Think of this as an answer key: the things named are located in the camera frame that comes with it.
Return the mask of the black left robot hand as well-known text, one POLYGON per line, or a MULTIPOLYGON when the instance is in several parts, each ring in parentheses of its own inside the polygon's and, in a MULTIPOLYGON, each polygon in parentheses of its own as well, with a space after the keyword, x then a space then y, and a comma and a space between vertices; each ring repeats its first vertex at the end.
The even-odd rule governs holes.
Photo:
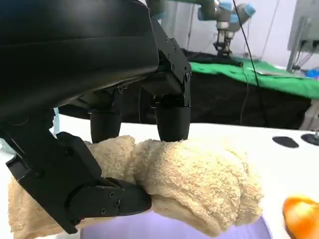
POLYGON ((54 109, 90 116, 91 137, 116 137, 122 87, 153 95, 159 137, 188 138, 191 66, 137 0, 3 0, 0 3, 0 136, 15 151, 16 181, 69 234, 85 218, 147 211, 139 186, 103 178, 84 141, 53 136, 54 109))

